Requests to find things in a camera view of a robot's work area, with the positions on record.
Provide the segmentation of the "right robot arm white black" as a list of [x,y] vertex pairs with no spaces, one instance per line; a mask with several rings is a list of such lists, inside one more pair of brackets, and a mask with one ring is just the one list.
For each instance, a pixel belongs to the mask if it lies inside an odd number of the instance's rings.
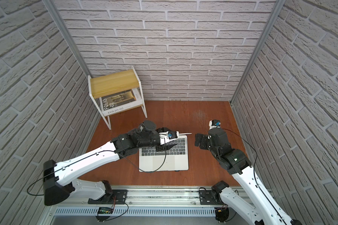
[[232,148],[226,132],[221,127],[211,126],[208,134],[196,134],[195,146],[208,150],[219,165],[244,189],[251,203],[229,187],[224,181],[212,187],[212,196],[218,203],[228,205],[250,225],[300,225],[274,200],[258,178],[254,165],[241,150]]

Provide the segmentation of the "silver laptop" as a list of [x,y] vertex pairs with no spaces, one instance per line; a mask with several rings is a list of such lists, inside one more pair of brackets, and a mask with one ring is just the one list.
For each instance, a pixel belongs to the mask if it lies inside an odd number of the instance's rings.
[[156,152],[155,147],[139,149],[139,169],[151,171],[186,171],[189,169],[187,133],[180,134],[177,140],[167,144],[177,144],[169,151]]

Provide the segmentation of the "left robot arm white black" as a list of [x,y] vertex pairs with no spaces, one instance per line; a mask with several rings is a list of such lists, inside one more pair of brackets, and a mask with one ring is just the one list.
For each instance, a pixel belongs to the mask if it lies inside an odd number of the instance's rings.
[[114,203],[108,181],[87,182],[79,177],[105,164],[134,155],[140,148],[155,147],[167,151],[175,146],[178,131],[157,128],[152,121],[144,121],[126,134],[113,138],[103,146],[86,154],[62,162],[49,160],[44,163],[44,204],[59,204],[69,198],[87,198],[89,204]]

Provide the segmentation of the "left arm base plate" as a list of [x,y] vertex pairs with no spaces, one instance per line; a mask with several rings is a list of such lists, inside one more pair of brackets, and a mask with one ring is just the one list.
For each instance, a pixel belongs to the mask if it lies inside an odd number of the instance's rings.
[[114,189],[112,194],[105,194],[98,200],[89,198],[88,204],[124,204],[126,201],[128,190],[127,189]]

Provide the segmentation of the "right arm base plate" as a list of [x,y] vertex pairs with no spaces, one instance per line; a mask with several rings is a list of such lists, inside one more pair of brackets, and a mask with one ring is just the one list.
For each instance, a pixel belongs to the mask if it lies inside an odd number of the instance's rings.
[[217,192],[202,188],[198,192],[201,205],[224,205]]

